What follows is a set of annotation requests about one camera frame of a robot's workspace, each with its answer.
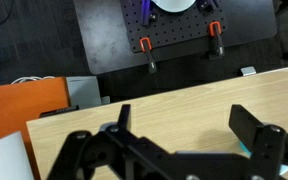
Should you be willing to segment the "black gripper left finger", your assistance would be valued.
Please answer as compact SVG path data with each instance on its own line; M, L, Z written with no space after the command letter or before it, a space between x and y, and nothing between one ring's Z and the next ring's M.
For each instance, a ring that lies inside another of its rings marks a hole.
M130 130L131 128L131 105L123 104L117 121L118 129L121 131Z

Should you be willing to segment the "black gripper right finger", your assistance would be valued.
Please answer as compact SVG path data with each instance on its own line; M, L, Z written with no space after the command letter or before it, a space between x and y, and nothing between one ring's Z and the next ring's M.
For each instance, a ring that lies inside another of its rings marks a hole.
M264 124L242 105L231 106L229 127L249 152L253 151L257 128L263 126Z

